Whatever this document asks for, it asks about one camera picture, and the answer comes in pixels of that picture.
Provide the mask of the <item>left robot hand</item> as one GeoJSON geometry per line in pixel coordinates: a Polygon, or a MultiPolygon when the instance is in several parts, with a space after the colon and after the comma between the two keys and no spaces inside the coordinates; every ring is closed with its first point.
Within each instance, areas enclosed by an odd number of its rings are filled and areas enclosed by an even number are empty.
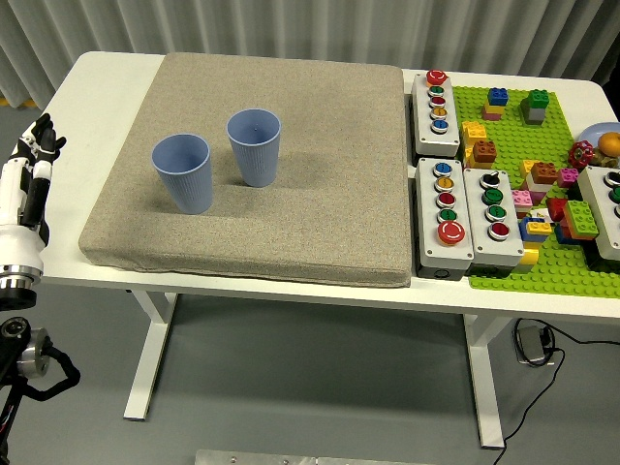
{"type": "Polygon", "coordinates": [[[43,272],[40,254],[49,241],[45,209],[53,164],[66,139],[56,136],[49,114],[18,139],[1,171],[1,264],[43,272]]]}

